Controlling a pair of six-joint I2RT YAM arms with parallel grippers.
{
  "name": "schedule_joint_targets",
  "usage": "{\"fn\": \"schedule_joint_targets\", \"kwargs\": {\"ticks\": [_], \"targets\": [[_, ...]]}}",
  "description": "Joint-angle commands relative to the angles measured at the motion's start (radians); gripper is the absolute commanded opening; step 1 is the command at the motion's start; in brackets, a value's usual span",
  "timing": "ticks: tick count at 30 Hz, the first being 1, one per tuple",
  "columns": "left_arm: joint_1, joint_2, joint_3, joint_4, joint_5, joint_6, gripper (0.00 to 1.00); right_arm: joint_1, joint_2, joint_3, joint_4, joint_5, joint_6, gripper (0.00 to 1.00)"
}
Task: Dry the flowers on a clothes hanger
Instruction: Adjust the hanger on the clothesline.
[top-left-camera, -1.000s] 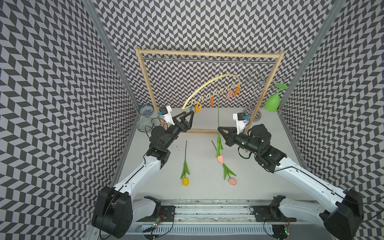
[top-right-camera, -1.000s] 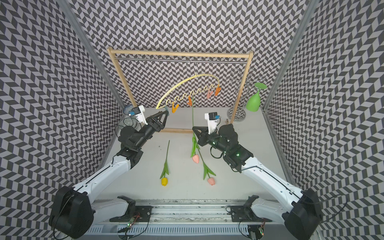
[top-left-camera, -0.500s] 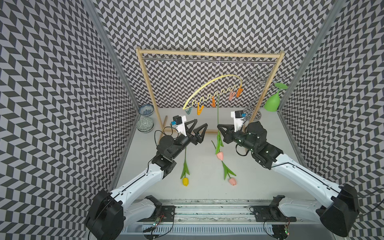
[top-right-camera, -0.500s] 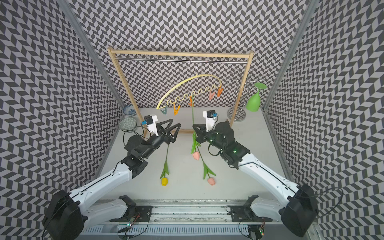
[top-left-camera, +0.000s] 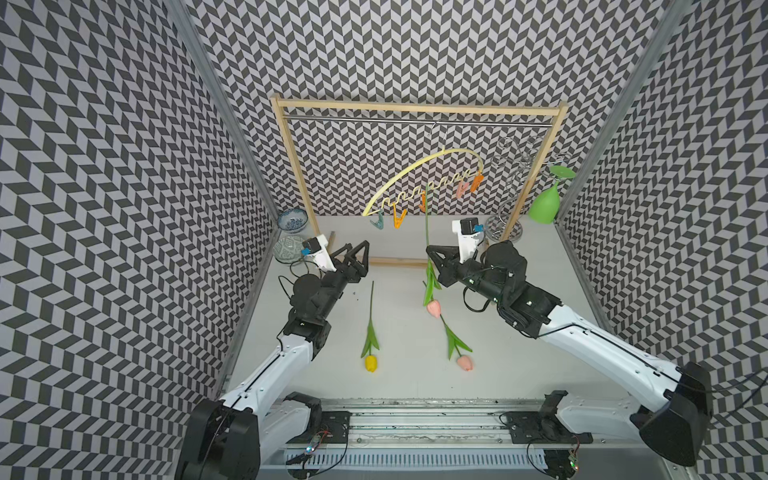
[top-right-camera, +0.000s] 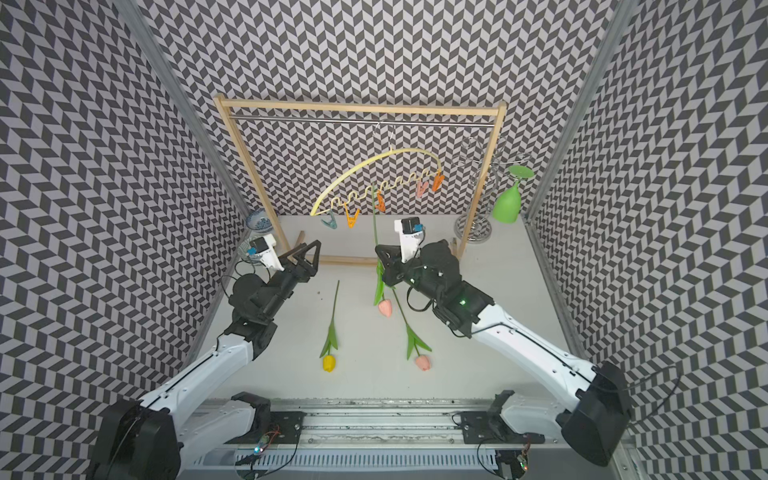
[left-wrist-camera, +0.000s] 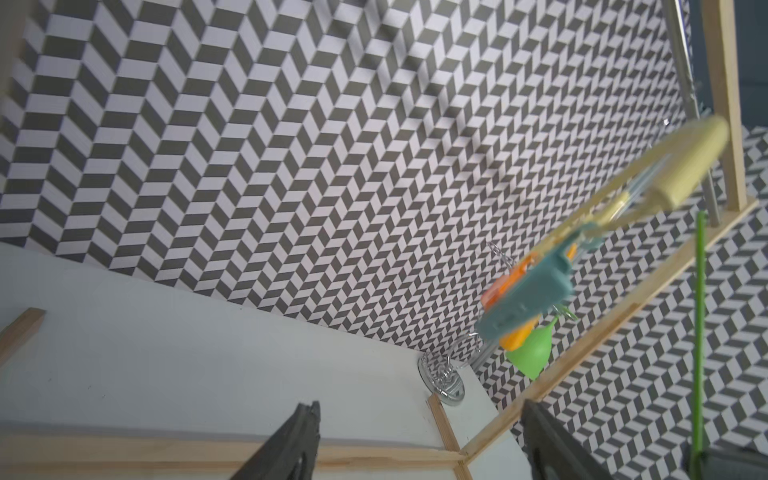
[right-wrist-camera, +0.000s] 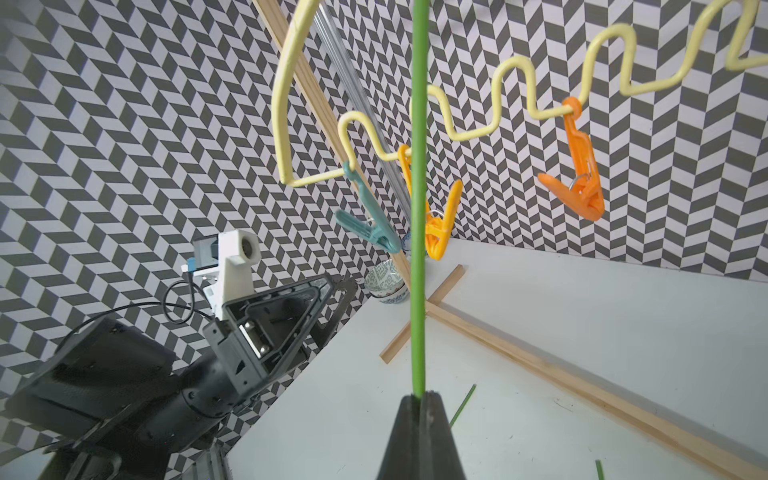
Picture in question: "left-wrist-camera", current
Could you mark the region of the orange clothes peg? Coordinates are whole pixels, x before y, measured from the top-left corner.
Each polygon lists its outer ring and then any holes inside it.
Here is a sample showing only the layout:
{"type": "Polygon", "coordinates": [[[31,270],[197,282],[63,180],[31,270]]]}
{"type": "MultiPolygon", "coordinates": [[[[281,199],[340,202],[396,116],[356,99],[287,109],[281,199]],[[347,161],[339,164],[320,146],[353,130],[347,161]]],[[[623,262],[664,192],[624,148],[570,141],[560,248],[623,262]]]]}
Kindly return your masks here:
{"type": "MultiPolygon", "coordinates": [[[[492,286],[481,296],[481,304],[485,310],[489,310],[501,297],[506,293],[522,276],[526,273],[529,267],[533,266],[534,261],[531,259],[522,260],[518,264],[514,264],[512,259],[501,250],[501,248],[492,243],[487,242],[486,246],[490,251],[497,255],[502,263],[509,268],[509,270],[498,278],[492,286]]],[[[534,327],[537,325],[538,319],[534,318],[528,321],[524,326],[512,331],[511,333],[503,336],[499,341],[500,346],[505,351],[514,351],[519,349],[530,336],[534,327]]]]}

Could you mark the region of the yellow arched peg hanger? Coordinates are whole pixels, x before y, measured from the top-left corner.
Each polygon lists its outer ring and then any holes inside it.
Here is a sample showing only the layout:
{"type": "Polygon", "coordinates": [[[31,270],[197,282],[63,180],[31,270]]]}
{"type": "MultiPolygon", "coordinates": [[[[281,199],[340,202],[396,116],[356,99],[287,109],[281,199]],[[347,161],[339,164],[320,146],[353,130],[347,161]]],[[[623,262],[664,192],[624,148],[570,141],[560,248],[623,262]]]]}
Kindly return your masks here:
{"type": "Polygon", "coordinates": [[[685,123],[633,160],[539,242],[541,258],[572,234],[600,237],[647,217],[679,208],[703,181],[730,139],[719,115],[685,123]]]}

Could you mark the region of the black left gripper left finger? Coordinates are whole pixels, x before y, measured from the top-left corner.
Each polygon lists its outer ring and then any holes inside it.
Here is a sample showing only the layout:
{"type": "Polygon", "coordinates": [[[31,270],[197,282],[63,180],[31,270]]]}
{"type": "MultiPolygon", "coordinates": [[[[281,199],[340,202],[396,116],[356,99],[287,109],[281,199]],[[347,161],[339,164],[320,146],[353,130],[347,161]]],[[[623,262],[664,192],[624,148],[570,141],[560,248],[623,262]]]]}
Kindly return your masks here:
{"type": "Polygon", "coordinates": [[[251,456],[231,480],[310,480],[320,445],[318,401],[299,403],[294,413],[251,456]]]}

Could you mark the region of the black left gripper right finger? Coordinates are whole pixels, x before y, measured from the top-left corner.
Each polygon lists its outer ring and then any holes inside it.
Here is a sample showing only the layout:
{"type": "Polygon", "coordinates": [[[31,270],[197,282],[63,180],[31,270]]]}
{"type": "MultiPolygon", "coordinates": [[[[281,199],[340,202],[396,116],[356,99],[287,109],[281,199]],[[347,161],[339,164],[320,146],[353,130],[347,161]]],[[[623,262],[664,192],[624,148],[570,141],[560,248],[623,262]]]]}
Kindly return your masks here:
{"type": "Polygon", "coordinates": [[[522,409],[524,452],[534,480],[611,480],[612,476],[540,403],[522,409]]]}

